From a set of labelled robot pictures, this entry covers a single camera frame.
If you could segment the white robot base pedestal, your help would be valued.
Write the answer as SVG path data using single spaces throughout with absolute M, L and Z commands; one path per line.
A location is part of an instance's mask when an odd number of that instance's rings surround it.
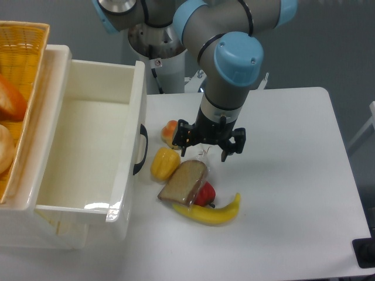
M 128 41 L 145 64 L 148 94 L 185 91 L 185 54 L 172 25 L 155 28 L 145 23 L 128 30 Z

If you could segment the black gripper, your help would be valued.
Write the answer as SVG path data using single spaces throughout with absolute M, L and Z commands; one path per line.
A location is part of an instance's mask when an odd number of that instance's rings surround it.
M 203 143 L 217 145 L 222 149 L 221 161 L 228 156 L 241 154 L 245 145 L 245 129 L 235 128 L 241 108 L 223 110 L 216 107 L 199 108 L 195 123 L 179 119 L 173 133 L 172 144 L 184 157 L 190 146 Z

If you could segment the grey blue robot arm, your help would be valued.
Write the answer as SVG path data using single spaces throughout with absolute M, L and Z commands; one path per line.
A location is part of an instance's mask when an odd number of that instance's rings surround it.
M 93 6 L 107 32 L 128 32 L 159 93 L 166 88 L 158 69 L 184 52 L 206 74 L 197 118 L 193 124 L 178 121 L 173 145 L 182 151 L 217 145 L 222 159 L 243 151 L 246 131 L 235 123 L 264 58 L 255 34 L 289 22 L 297 1 L 94 1 Z

